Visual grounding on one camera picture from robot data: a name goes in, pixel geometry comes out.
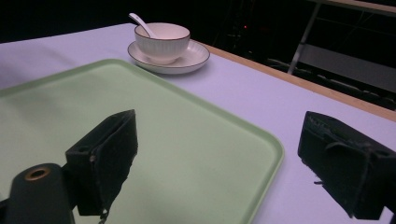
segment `wooden table edge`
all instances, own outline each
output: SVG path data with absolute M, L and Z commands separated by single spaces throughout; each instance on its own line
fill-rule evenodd
M 377 115 L 377 116 L 379 116 L 381 118 L 389 119 L 389 120 L 392 120 L 392 121 L 396 121 L 396 111 L 392 111 L 392 110 L 386 109 L 384 107 L 381 107 L 379 105 L 374 105 L 374 104 L 365 102 L 363 100 L 360 100 L 358 98 L 346 95 L 346 94 L 341 93 L 339 91 L 334 91 L 332 89 L 320 86 L 320 85 L 318 85 L 316 83 L 312 83 L 310 81 L 301 79 L 299 77 L 292 76 L 290 74 L 281 72 L 279 70 L 276 70 L 274 68 L 265 66 L 263 64 L 256 63 L 256 62 L 253 62 L 253 61 L 251 61 L 249 59 L 245 59 L 245 58 L 242 58 L 240 56 L 231 54 L 231 53 L 229 53 L 227 51 L 224 51 L 222 49 L 217 49 L 217 48 L 208 46 L 206 44 L 203 44 L 203 45 L 211 53 L 216 54 L 216 55 L 218 55 L 218 56 L 220 56 L 222 58 L 231 60 L 231 61 L 236 62 L 236 63 L 240 63 L 240 64 L 242 64 L 244 66 L 247 66 L 247 67 L 250 67 L 250 68 L 255 69 L 257 71 L 260 71 L 260 72 L 263 72 L 265 74 L 268 74 L 268 75 L 270 75 L 272 77 L 280 78 L 280 79 L 282 79 L 284 81 L 287 81 L 287 82 L 289 82 L 291 84 L 294 84 L 296 86 L 299 86 L 301 88 L 304 88 L 304 89 L 310 90 L 312 92 L 321 94 L 323 96 L 332 98 L 332 99 L 334 99 L 336 101 L 339 101 L 339 102 L 342 102 L 342 103 L 344 103 L 346 105 L 351 105 L 351 106 L 356 107 L 358 109 L 361 109 L 363 111 L 366 111 L 366 112 L 369 112 L 371 114 Z

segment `spoon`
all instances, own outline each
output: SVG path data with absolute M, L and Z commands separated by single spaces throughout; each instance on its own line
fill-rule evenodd
M 136 21 L 139 25 L 143 27 L 143 29 L 148 33 L 148 36 L 154 39 L 158 39 L 158 36 L 156 36 L 148 27 L 148 25 L 140 19 L 136 14 L 130 13 L 129 17 L 131 17 L 134 21 Z

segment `white tablecloth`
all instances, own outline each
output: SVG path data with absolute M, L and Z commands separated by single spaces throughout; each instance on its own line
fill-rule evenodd
M 133 63 L 127 52 L 133 41 L 134 25 L 121 24 L 0 44 L 0 89 L 108 58 Z M 285 159 L 255 223 L 389 223 L 388 209 L 380 221 L 349 218 L 326 190 L 314 184 L 318 178 L 302 164 L 297 148 L 306 111 L 340 119 L 392 149 L 396 149 L 395 122 L 214 54 L 203 68 L 190 74 L 158 76 L 274 134 L 282 142 Z

